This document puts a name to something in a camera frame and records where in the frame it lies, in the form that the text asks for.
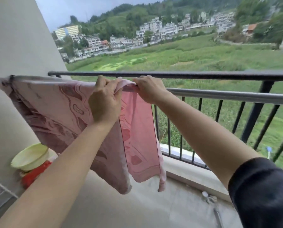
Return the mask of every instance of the patterned towel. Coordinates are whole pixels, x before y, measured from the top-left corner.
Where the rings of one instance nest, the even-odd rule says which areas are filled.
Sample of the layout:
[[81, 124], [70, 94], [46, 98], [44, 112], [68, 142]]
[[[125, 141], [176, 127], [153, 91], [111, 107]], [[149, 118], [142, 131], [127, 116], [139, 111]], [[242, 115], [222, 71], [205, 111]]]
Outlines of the patterned towel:
[[[0, 78], [0, 89], [33, 129], [43, 145], [62, 153], [92, 124], [88, 99], [94, 82], [57, 77], [10, 76]], [[136, 85], [122, 80], [121, 114], [105, 138], [91, 170], [121, 194], [130, 192], [129, 174], [137, 182], [159, 175], [159, 189], [165, 189], [166, 172], [156, 138], [151, 105], [134, 92]]]

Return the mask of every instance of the cloud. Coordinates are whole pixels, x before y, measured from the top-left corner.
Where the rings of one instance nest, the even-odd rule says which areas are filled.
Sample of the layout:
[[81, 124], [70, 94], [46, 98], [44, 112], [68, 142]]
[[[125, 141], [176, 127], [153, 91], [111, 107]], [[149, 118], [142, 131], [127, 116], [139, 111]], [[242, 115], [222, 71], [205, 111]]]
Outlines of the cloud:
[[100, 15], [124, 3], [142, 4], [163, 0], [36, 0], [50, 31], [70, 22], [70, 15], [86, 22], [92, 15]]

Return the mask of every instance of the yellow basin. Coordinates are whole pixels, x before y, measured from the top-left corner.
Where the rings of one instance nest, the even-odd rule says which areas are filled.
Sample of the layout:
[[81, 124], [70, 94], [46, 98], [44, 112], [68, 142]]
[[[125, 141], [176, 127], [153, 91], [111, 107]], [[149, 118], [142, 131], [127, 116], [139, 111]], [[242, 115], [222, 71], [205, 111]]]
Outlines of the yellow basin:
[[48, 157], [48, 147], [38, 143], [25, 148], [17, 154], [10, 165], [16, 169], [29, 171], [42, 165]]

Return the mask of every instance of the concrete floor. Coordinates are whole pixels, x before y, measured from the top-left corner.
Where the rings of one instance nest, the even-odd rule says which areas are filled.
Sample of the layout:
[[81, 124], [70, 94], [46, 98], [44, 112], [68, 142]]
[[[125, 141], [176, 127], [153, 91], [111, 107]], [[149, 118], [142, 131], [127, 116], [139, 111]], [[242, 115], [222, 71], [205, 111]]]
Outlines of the concrete floor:
[[[218, 227], [213, 207], [200, 191], [170, 178], [161, 193], [157, 177], [131, 183], [132, 191], [120, 195], [90, 171], [62, 228]], [[233, 206], [223, 200], [218, 204], [224, 228], [241, 228]]]

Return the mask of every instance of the metal railing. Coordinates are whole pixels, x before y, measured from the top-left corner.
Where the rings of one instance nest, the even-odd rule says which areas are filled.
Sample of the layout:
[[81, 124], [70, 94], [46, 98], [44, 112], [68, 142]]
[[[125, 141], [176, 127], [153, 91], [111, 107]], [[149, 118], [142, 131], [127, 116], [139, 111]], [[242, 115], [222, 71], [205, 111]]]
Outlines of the metal railing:
[[[177, 88], [167, 88], [176, 96], [181, 96], [182, 101], [185, 101], [185, 97], [195, 97], [199, 98], [198, 110], [201, 111], [202, 102], [204, 98], [208, 99], [218, 99], [219, 105], [215, 117], [215, 121], [219, 121], [220, 112], [223, 106], [224, 100], [235, 100], [240, 101], [241, 105], [238, 110], [232, 133], [236, 132], [238, 123], [242, 116], [246, 102], [252, 102], [253, 107], [250, 111], [249, 117], [243, 129], [241, 140], [247, 143], [248, 138], [255, 126], [255, 123], [261, 113], [261, 110], [266, 103], [274, 104], [272, 111], [270, 112], [253, 148], [257, 150], [261, 140], [263, 139], [270, 123], [272, 122], [276, 112], [278, 111], [280, 105], [283, 105], [283, 94], [271, 94], [269, 93], [273, 84], [276, 81], [283, 81], [283, 70], [280, 71], [243, 71], [243, 72], [55, 72], [51, 71], [48, 73], [49, 76], [114, 76], [114, 77], [139, 77], [141, 75], [151, 75], [159, 78], [172, 78], [172, 79], [210, 79], [210, 80], [257, 80], [262, 81], [261, 87], [258, 93], [252, 92], [231, 92], [231, 91], [214, 91], [214, 90], [197, 90], [197, 89], [177, 89]], [[154, 106], [155, 114], [155, 126], [156, 133], [159, 136], [159, 123], [158, 123], [158, 110]], [[208, 167], [205, 164], [200, 164], [195, 162], [195, 152], [192, 151], [192, 159], [183, 157], [182, 153], [182, 135], [180, 136], [180, 151], [179, 155], [174, 155], [171, 153], [171, 142], [170, 142], [170, 120], [167, 119], [168, 126], [168, 152], [163, 152], [163, 155], [168, 157], [190, 163], [192, 165], [199, 166], [201, 168]], [[278, 148], [276, 154], [272, 158], [275, 162], [283, 152], [283, 143]]]

